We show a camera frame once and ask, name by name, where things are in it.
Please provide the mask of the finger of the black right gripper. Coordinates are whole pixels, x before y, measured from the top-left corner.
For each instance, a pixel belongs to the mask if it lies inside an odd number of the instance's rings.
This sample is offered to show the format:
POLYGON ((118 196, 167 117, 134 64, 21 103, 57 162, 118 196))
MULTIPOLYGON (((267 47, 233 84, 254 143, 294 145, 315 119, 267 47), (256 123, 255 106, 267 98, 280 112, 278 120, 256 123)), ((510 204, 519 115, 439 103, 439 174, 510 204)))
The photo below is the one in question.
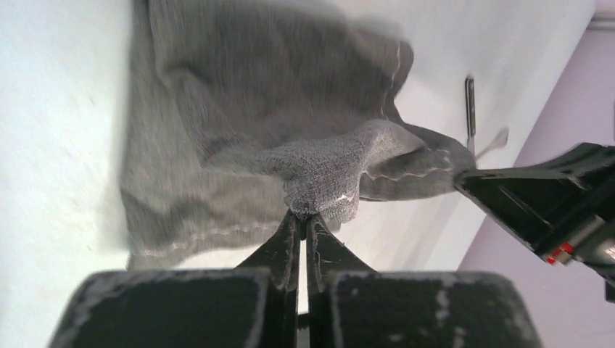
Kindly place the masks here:
POLYGON ((467 170, 454 187, 533 252, 597 216, 614 219, 614 147, 581 143, 537 165, 467 170))

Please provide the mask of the grey cloth napkin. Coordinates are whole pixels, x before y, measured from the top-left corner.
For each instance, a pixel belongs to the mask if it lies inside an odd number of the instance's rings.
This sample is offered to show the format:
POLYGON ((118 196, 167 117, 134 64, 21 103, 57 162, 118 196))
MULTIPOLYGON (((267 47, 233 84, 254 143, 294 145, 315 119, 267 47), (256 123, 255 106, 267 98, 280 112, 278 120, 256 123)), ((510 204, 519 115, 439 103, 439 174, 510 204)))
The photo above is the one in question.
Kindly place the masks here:
POLYGON ((333 6, 136 1, 120 178, 131 270, 266 241, 283 215, 352 220, 473 170, 454 138, 394 103, 407 41, 333 6))

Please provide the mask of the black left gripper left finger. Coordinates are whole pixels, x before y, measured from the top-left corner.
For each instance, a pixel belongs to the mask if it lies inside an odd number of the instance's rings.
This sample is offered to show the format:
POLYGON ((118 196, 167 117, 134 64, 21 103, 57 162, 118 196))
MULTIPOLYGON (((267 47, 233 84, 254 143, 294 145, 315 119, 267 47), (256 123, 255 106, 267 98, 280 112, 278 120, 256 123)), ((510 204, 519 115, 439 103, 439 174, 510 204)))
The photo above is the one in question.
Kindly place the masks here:
POLYGON ((52 347, 294 347, 299 220, 232 269, 107 271, 75 290, 52 347))

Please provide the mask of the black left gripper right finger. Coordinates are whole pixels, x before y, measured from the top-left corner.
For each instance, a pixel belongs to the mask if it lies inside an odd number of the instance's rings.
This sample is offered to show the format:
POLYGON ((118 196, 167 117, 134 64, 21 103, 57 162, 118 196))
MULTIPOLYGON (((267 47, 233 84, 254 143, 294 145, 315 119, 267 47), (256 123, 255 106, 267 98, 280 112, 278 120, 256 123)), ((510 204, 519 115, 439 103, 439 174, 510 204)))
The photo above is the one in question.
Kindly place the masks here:
POLYGON ((514 285, 484 272, 379 273, 305 223, 312 347, 541 347, 514 285))

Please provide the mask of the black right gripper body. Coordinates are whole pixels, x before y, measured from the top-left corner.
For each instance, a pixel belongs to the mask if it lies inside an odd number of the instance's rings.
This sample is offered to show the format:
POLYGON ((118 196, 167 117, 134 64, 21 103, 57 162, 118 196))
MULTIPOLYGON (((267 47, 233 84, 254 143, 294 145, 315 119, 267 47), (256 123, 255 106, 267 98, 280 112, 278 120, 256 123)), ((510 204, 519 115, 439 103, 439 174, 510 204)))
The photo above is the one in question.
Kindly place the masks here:
POLYGON ((579 262, 605 283, 605 300, 614 302, 614 195, 593 194, 566 202, 550 215, 547 235, 534 254, 550 265, 579 262))

